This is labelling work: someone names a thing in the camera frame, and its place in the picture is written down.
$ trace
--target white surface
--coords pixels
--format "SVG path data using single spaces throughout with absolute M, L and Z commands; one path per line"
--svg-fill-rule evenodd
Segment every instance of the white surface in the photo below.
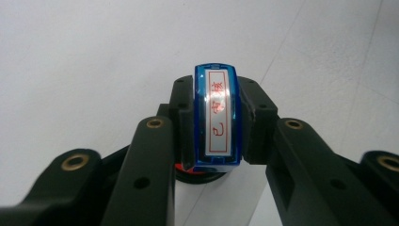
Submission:
M 130 143 L 173 81 L 206 62 L 260 82 L 282 117 L 343 156 L 399 153 L 398 11 L 395 0 L 2 1 L 0 205 L 61 153 Z M 265 182 L 244 164 L 178 183 L 176 225 L 279 225 Z

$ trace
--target transparent blue case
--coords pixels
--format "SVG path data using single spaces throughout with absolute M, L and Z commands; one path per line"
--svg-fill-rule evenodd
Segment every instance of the transparent blue case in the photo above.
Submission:
M 193 171 L 230 171 L 240 164 L 241 99 L 231 65 L 196 66 L 194 83 L 195 167 Z

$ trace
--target screw hole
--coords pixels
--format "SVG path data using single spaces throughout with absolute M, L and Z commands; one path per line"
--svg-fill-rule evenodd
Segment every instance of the screw hole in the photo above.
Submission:
M 346 184 L 341 180 L 332 179 L 331 181 L 329 181 L 329 183 L 336 189 L 346 190 Z
M 382 155 L 377 158 L 378 163 L 386 169 L 399 172 L 399 159 L 392 156 Z
M 302 129 L 303 125 L 299 121 L 286 121 L 285 125 L 291 129 Z
M 147 127 L 151 128 L 151 129 L 159 128 L 163 124 L 164 124 L 164 122 L 161 120 L 158 120 L 158 119 L 147 121 Z
M 62 162 L 61 168 L 65 171 L 74 171 L 83 168 L 88 163 L 88 155 L 77 153 Z
M 150 185 L 150 179 L 147 177 L 141 177 L 135 180 L 135 188 L 143 189 Z

